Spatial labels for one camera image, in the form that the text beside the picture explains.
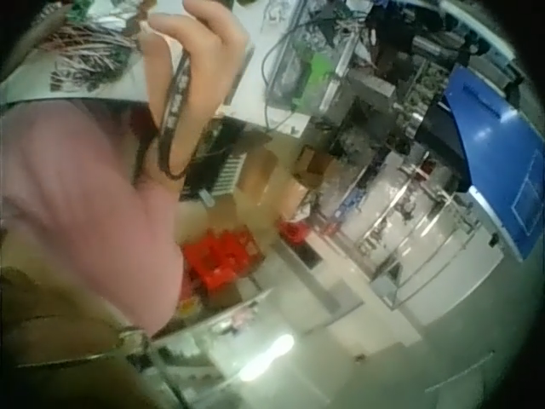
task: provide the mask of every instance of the cardboard box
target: cardboard box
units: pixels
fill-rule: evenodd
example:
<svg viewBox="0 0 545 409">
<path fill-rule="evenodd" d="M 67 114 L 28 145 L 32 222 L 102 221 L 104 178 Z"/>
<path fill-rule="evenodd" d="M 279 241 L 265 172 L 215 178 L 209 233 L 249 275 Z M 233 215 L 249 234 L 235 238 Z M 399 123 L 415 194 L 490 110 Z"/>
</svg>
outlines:
<svg viewBox="0 0 545 409">
<path fill-rule="evenodd" d="M 215 232 L 233 230 L 240 226 L 238 209 L 232 194 L 223 194 L 215 198 L 214 207 L 207 209 L 208 228 Z"/>
<path fill-rule="evenodd" d="M 284 220 L 291 220 L 311 188 L 299 177 L 292 176 L 280 198 L 278 213 Z"/>
<path fill-rule="evenodd" d="M 277 156 L 264 147 L 248 153 L 238 178 L 238 189 L 256 205 L 260 205 L 277 165 Z"/>
<path fill-rule="evenodd" d="M 305 146 L 295 163 L 294 172 L 305 185 L 316 188 L 322 181 L 332 177 L 338 169 L 339 163 L 335 157 Z"/>
</svg>

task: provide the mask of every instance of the finger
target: finger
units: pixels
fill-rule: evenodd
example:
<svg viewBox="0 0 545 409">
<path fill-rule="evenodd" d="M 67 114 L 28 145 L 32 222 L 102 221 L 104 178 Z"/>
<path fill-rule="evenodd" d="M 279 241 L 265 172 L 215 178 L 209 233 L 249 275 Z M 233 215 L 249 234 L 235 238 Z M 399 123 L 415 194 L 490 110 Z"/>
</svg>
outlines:
<svg viewBox="0 0 545 409">
<path fill-rule="evenodd" d="M 173 75 L 169 45 L 164 38 L 152 32 L 142 33 L 139 40 L 144 55 L 150 111 L 155 125 L 161 126 L 165 98 Z"/>
<path fill-rule="evenodd" d="M 203 21 L 226 46 L 245 46 L 248 35 L 236 17 L 215 0 L 184 0 L 187 13 Z"/>
<path fill-rule="evenodd" d="M 187 15 L 151 14 L 147 23 L 153 30 L 177 40 L 189 55 L 198 55 L 219 41 L 203 23 Z"/>
</svg>

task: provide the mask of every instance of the cable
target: cable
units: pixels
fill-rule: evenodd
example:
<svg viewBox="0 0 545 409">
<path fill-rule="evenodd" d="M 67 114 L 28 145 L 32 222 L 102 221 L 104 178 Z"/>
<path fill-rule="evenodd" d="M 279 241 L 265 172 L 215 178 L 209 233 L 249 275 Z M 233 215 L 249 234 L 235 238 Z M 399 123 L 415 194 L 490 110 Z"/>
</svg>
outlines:
<svg viewBox="0 0 545 409">
<path fill-rule="evenodd" d="M 267 75 L 265 74 L 265 65 L 267 63 L 267 60 L 271 57 L 273 52 L 287 39 L 289 39 L 290 36 L 292 36 L 295 32 L 297 32 L 299 29 L 313 26 L 318 23 L 322 23 L 325 21 L 346 21 L 346 20 L 364 20 L 367 17 L 367 13 L 360 13 L 360 12 L 354 12 L 350 17 L 333 17 L 333 18 L 319 18 L 319 19 L 311 19 L 308 21 L 305 21 L 303 23 L 300 23 L 294 27 L 291 27 L 287 32 L 284 33 L 284 35 L 267 51 L 265 56 L 263 57 L 263 60 L 261 61 L 261 77 L 263 79 L 263 83 L 265 83 L 266 87 L 266 94 L 265 94 L 265 107 L 264 107 L 264 116 L 265 116 L 265 131 L 267 133 L 273 132 L 280 128 L 283 124 L 285 124 L 294 114 L 295 110 L 291 110 L 290 114 L 283 119 L 281 122 L 276 124 L 273 128 L 270 126 L 269 117 L 268 117 L 268 88 L 269 88 L 269 81 L 267 79 Z"/>
</svg>

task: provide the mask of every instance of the glass display case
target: glass display case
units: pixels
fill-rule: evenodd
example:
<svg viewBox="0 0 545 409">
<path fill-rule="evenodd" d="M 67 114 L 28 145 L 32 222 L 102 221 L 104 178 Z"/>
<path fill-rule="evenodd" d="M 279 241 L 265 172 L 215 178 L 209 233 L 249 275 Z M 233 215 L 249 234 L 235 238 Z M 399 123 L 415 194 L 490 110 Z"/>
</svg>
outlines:
<svg viewBox="0 0 545 409">
<path fill-rule="evenodd" d="M 240 407 L 243 402 L 251 407 L 244 385 L 295 344 L 284 318 L 268 302 L 270 294 L 262 292 L 153 342 L 158 356 L 136 365 L 164 407 L 180 407 L 176 394 L 191 409 Z"/>
</svg>

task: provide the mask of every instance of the blue panel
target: blue panel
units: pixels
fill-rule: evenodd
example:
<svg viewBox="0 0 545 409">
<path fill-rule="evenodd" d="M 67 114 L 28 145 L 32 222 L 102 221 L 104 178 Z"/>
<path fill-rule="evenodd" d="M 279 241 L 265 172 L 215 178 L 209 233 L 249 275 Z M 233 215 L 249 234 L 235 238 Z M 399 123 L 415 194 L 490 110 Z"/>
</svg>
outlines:
<svg viewBox="0 0 545 409">
<path fill-rule="evenodd" d="M 473 186 L 519 254 L 527 258 L 543 232 L 542 138 L 465 67 L 455 67 L 445 97 L 460 132 Z"/>
</svg>

